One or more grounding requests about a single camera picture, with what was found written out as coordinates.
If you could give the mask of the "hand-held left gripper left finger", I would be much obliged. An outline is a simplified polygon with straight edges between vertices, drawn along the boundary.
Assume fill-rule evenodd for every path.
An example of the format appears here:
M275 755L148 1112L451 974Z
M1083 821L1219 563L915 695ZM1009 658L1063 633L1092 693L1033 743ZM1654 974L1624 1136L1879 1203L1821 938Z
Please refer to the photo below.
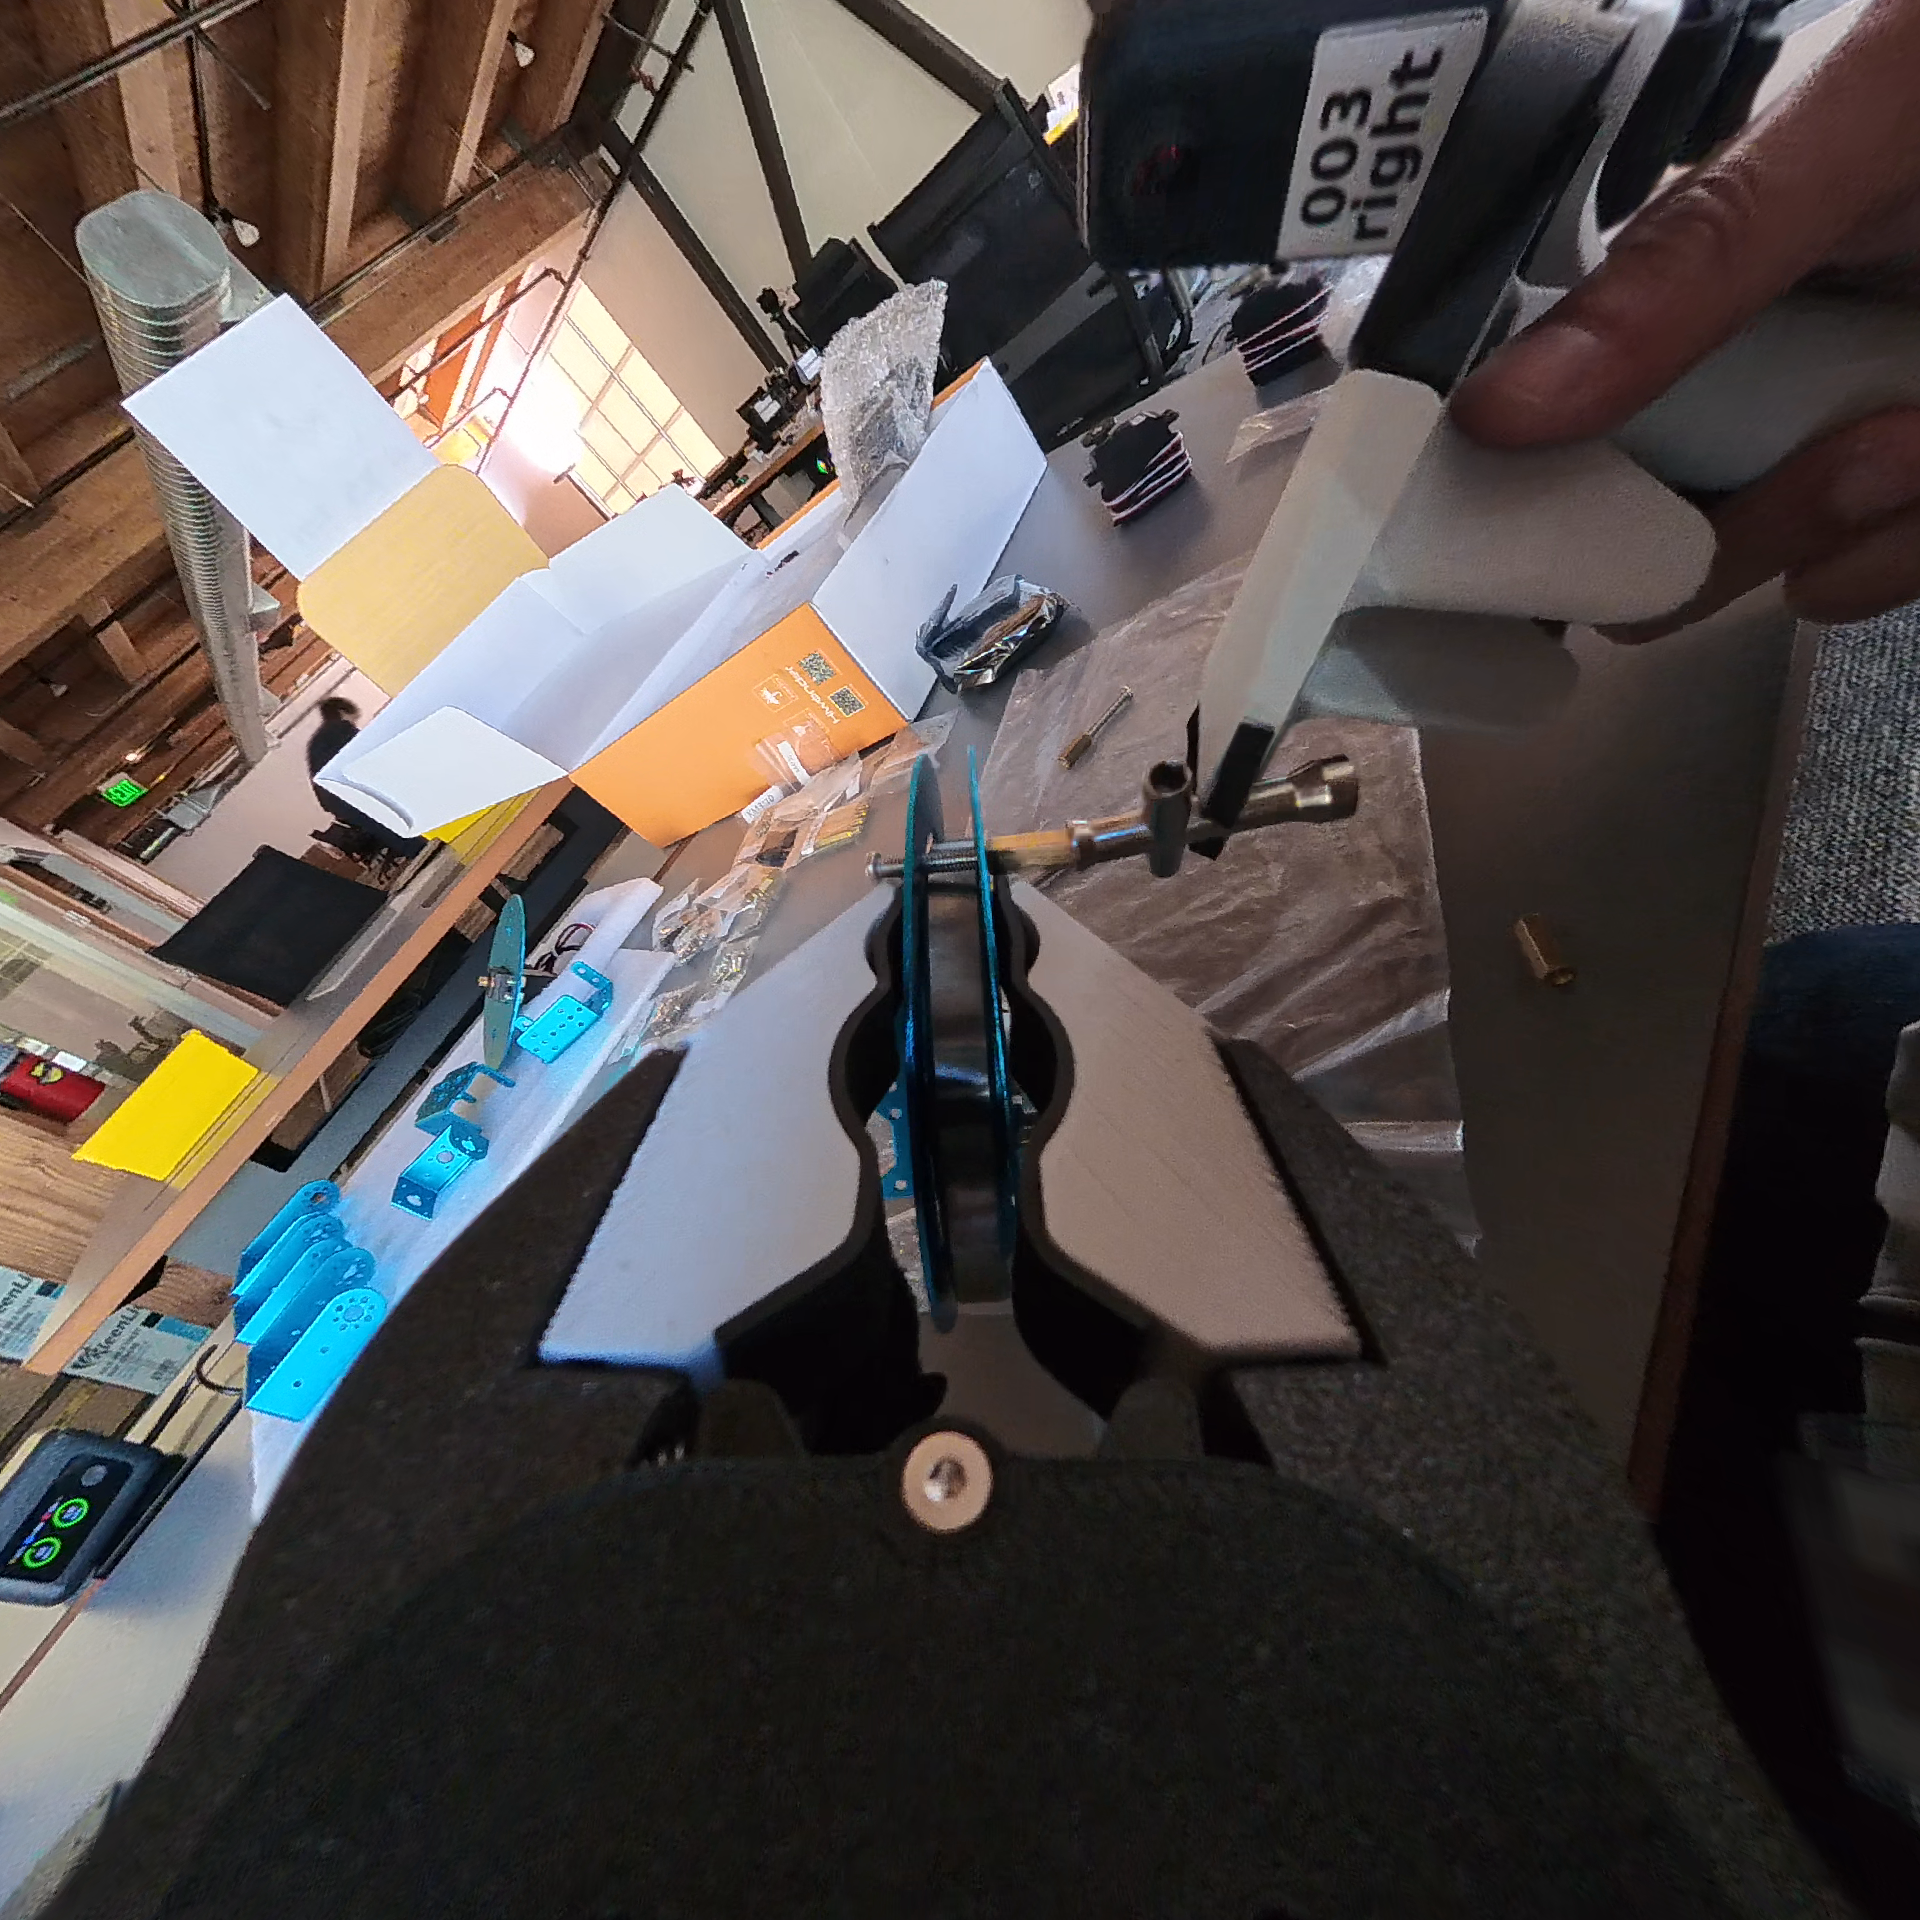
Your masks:
M921 1319L869 1134L899 1077L895 894L867 894L679 1055L539 1342L777 1393L809 1450L921 1421Z

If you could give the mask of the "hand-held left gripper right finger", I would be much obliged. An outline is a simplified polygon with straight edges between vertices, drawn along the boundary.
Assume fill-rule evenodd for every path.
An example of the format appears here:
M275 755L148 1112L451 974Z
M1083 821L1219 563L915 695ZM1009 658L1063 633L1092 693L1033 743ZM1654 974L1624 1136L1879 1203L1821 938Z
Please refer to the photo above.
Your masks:
M1039 1067L1013 1315L1094 1418L1148 1379L1347 1366L1360 1326L1206 1022L1015 882L1015 1061Z

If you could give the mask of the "teal round turntable base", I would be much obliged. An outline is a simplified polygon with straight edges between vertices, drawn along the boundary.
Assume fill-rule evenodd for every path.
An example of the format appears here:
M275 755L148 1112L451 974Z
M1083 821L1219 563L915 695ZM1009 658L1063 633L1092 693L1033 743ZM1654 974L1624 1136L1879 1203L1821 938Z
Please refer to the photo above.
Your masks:
M1033 992L1039 933L989 854L977 752L944 830L925 761L907 783L902 851L878 859L895 1073L895 1178L915 1206L919 1286L945 1335L966 1312L1008 1312L1039 1226L1043 1123L1068 1093L1065 1042Z

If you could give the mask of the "metal cross socket wrench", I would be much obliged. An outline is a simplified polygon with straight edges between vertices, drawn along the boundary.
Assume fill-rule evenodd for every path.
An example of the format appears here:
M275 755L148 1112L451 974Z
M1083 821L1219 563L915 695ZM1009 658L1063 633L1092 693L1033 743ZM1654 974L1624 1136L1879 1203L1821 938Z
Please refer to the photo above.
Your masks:
M1348 821L1360 800L1360 781L1347 758L1313 759L1295 775L1260 781L1229 823L1204 814L1192 797L1192 774L1173 759L1151 763L1133 814L1072 823L1069 872L1125 859L1140 863L1151 879L1173 879L1185 858L1213 858L1241 832L1278 825L1335 825Z

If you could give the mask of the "person's right hand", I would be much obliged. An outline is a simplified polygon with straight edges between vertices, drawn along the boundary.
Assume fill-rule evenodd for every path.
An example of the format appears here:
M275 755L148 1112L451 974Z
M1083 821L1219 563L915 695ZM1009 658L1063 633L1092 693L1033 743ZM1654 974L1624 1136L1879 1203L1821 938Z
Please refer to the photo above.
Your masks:
M1451 398L1487 448L1608 438L1800 283L1915 298L1917 6L1870 6L1837 50L1715 163L1617 233L1593 278L1508 339ZM1717 555L1656 640L1780 579L1813 623L1917 594L1917 415L1857 419L1711 514Z

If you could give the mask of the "black office chair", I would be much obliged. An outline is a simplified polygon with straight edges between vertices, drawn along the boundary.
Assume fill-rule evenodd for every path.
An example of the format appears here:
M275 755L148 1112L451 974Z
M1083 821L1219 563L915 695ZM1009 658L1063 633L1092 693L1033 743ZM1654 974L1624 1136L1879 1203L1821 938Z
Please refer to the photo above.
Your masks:
M1044 448L1160 386L1192 334L1183 287L1104 270L1065 145L1001 85L993 109L871 227L902 283L945 288L942 376L989 361Z

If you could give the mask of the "pile of small parts bags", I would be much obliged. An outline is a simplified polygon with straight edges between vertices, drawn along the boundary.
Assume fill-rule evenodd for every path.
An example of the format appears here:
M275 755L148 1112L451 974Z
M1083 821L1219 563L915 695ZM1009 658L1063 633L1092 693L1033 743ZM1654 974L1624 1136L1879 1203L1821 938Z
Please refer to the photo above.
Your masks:
M875 799L905 786L919 761L950 736L956 712L901 727L878 747L849 755L791 794L747 807L731 865L699 893L655 915L655 951L671 961L614 1058L623 1065L685 1040L744 986L760 933L785 875L859 842Z

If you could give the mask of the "bubble wrap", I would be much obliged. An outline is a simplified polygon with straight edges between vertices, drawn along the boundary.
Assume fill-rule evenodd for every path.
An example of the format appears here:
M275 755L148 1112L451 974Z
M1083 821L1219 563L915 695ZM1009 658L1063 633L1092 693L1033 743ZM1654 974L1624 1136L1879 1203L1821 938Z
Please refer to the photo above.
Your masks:
M928 438L945 298L942 280L909 283L822 350L822 433L849 511L909 467Z

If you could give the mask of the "wooden table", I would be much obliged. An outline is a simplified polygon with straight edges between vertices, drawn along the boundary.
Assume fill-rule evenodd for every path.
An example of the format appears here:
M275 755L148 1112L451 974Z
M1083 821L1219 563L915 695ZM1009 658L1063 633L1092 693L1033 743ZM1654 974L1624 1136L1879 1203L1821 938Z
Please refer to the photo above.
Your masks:
M447 936L494 875L537 837L572 784L560 778L470 816L382 913L246 1050L256 1070L165 1182L127 1174L91 1235L22 1367L56 1377L211 1207L281 1119L323 1079L404 978Z

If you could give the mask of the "orange cardboard box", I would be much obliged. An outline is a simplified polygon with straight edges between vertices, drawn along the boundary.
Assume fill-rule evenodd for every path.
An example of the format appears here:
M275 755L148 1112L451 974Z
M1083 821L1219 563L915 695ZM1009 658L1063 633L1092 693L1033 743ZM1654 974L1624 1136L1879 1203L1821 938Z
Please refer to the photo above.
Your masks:
M832 487L751 546L662 487L548 558L289 298L127 415L296 576L303 625L387 691L320 781L400 837L566 778L668 846L768 786L758 747L781 730L871 747L933 691L921 625L993 576L1047 472L980 361L856 511Z

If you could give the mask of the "black case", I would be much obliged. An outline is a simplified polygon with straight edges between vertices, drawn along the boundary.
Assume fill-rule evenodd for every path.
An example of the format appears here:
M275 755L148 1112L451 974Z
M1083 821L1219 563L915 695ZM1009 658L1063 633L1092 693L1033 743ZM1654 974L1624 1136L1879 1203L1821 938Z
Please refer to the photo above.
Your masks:
M151 950L151 961L285 1008L387 902L373 885L263 846L199 915Z

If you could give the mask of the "yellow board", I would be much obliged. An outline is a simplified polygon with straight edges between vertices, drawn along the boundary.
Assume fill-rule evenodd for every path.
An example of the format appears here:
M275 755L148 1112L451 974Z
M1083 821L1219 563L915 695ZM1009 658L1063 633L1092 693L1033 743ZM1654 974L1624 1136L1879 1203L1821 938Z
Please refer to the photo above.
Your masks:
M187 1030L71 1159L168 1184L238 1115L259 1079L231 1047Z

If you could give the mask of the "blue U bracket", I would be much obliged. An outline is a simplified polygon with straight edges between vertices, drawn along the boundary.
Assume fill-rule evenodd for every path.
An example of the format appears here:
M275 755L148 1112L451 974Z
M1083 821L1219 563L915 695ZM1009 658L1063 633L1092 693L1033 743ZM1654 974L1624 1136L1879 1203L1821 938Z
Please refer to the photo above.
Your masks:
M439 1133L400 1170L391 1206L407 1217L435 1219L452 1186L486 1157L486 1134L470 1121L446 1115Z

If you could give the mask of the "blue angled bracket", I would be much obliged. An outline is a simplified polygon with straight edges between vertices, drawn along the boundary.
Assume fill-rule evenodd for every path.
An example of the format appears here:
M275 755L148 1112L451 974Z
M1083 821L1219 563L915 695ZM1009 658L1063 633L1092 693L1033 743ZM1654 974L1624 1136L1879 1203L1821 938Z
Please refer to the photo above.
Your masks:
M486 1101L503 1088L515 1088L512 1074L499 1073L486 1064L467 1064L446 1073L431 1090L422 1097L414 1115L414 1127L422 1134L436 1136L451 1123L478 1125L478 1114Z

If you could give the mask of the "ribbed silver duct pipe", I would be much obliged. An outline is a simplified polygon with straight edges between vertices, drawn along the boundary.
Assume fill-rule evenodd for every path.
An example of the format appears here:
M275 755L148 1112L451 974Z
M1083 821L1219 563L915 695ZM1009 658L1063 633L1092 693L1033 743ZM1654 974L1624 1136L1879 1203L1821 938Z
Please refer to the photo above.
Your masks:
M214 224L165 190L89 210L75 241L125 400L271 299ZM134 438L232 746L256 766L278 707L259 678L259 635L278 623L278 601L256 585L240 521L145 429Z

